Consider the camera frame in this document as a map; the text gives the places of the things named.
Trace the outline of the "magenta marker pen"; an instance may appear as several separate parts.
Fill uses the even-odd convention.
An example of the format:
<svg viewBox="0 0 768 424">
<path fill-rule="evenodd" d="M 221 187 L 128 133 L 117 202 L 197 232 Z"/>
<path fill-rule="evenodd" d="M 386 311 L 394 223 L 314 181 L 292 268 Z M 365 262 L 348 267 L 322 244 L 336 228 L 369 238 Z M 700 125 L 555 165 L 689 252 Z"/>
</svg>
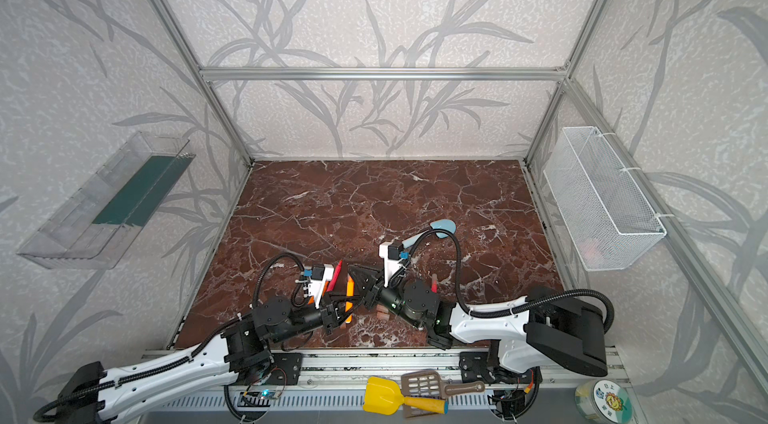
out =
<svg viewBox="0 0 768 424">
<path fill-rule="evenodd" d="M 342 267 L 343 267 L 343 261 L 340 260 L 338 262 L 338 264 L 334 267 L 334 271 L 333 271 L 332 277 L 331 277 L 331 279 L 327 283 L 327 286 L 326 286 L 326 291 L 327 292 L 332 292 L 334 290 L 334 288 L 336 286 L 336 283 L 338 281 L 338 278 L 340 276 Z"/>
</svg>

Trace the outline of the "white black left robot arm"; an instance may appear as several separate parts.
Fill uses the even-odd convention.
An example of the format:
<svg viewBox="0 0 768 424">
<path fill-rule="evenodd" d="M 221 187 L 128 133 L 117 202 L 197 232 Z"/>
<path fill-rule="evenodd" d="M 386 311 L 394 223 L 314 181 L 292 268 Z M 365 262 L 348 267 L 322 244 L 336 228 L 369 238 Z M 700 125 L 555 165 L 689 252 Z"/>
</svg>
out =
<svg viewBox="0 0 768 424">
<path fill-rule="evenodd" d="M 332 331 L 350 315 L 340 299 L 320 308 L 296 308 L 288 298 L 275 296 L 219 326 L 193 348 L 111 369 L 99 361 L 82 366 L 52 408 L 37 411 L 35 420 L 127 423 L 201 390 L 254 383 L 275 367 L 273 344 L 316 329 Z"/>
</svg>

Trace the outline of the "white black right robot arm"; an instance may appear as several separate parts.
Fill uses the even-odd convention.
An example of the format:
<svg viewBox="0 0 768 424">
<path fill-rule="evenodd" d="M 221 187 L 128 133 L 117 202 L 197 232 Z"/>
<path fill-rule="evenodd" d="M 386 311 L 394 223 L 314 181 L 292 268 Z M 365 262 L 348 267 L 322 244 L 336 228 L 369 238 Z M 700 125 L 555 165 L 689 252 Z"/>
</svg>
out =
<svg viewBox="0 0 768 424">
<path fill-rule="evenodd" d="M 442 299 L 422 281 L 384 285 L 384 273 L 367 266 L 348 268 L 362 304 L 378 305 L 426 332 L 430 346 L 494 341 L 492 365 L 522 374 L 550 364 L 591 377 L 605 377 L 605 334 L 615 317 L 613 304 L 593 289 L 556 292 L 541 287 L 518 299 L 462 307 Z"/>
</svg>

